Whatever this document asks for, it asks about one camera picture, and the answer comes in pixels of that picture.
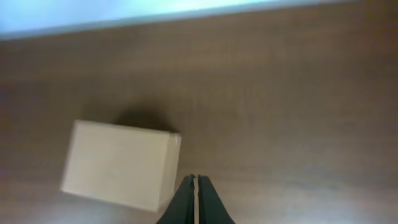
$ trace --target box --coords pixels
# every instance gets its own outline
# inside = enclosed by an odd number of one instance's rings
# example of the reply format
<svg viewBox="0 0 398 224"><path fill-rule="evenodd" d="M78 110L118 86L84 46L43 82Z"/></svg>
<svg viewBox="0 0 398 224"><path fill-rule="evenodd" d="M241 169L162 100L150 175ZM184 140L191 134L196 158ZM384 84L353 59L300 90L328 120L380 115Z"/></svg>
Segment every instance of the box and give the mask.
<svg viewBox="0 0 398 224"><path fill-rule="evenodd" d="M62 191L158 211L174 195L179 134L75 121Z"/></svg>

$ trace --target table surface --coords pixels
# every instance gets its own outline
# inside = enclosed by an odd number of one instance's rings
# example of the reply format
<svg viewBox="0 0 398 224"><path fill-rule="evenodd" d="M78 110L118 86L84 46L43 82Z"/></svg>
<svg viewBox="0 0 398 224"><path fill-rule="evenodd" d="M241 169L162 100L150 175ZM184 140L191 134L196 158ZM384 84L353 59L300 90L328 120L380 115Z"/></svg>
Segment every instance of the table surface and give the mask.
<svg viewBox="0 0 398 224"><path fill-rule="evenodd" d="M397 223L398 7L366 1L0 42L1 223L155 223L63 194L75 119L157 114L176 185L236 223Z"/></svg>

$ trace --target wood grain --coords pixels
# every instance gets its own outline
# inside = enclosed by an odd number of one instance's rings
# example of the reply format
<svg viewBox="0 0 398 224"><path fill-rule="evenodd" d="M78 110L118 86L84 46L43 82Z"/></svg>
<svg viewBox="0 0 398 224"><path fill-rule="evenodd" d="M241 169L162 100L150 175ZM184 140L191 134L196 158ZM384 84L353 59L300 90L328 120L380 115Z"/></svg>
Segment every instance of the wood grain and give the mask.
<svg viewBox="0 0 398 224"><path fill-rule="evenodd" d="M237 223L397 223L398 7L299 7L0 43L1 223L155 223L60 192L74 119L145 106Z"/></svg>

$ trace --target beige box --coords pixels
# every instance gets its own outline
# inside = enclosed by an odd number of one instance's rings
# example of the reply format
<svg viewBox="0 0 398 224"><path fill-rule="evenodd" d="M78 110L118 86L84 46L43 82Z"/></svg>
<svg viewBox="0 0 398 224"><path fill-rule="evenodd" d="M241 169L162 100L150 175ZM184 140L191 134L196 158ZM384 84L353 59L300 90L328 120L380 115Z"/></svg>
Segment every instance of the beige box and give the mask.
<svg viewBox="0 0 398 224"><path fill-rule="evenodd" d="M158 211L173 197L178 134L75 121L62 191Z"/></svg>

